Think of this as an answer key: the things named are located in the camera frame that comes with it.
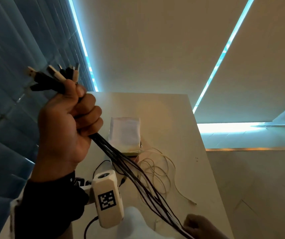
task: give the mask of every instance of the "person's right hand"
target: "person's right hand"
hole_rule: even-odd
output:
[[[184,221],[184,230],[196,239],[228,239],[207,218],[189,214]]]

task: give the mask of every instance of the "white table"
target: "white table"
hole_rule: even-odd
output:
[[[142,138],[174,162],[177,188],[197,203],[190,203],[172,186],[167,202],[180,222],[183,223],[188,213],[204,215],[225,235],[233,238],[188,96],[107,92],[92,94],[103,111],[104,126],[99,133],[105,139],[108,138],[111,117],[140,117]],[[94,169],[106,158],[103,151],[92,142],[87,157],[76,169],[76,176],[91,180]],[[109,166],[110,163],[105,162],[101,169],[108,169]],[[138,208],[147,224],[154,228],[156,215],[142,203],[132,182],[126,180],[119,190],[124,207]],[[95,205],[85,206],[83,216],[73,222],[75,239],[83,238],[86,225],[96,215]],[[157,223],[156,231],[168,237],[182,237],[165,222]],[[116,227],[103,229],[95,221],[87,235],[88,238],[116,238]]]

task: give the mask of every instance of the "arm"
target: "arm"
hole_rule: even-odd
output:
[[[36,238],[35,233],[42,230],[46,231],[43,238],[49,235],[72,238],[71,221],[81,217],[81,207],[86,204],[87,195],[69,181],[88,152],[91,144],[88,135],[98,132],[103,125],[102,111],[84,87],[72,80],[66,80],[64,85],[65,94],[49,100],[38,117],[39,152],[22,202],[15,209],[16,239]]]

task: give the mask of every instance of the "black and white square marker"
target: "black and white square marker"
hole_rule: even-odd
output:
[[[114,192],[112,190],[98,195],[98,201],[100,205],[100,210],[102,211],[116,205]]]

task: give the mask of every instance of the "wrist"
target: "wrist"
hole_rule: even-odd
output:
[[[68,160],[37,156],[30,180],[33,182],[54,181],[72,173],[77,165],[78,163]]]

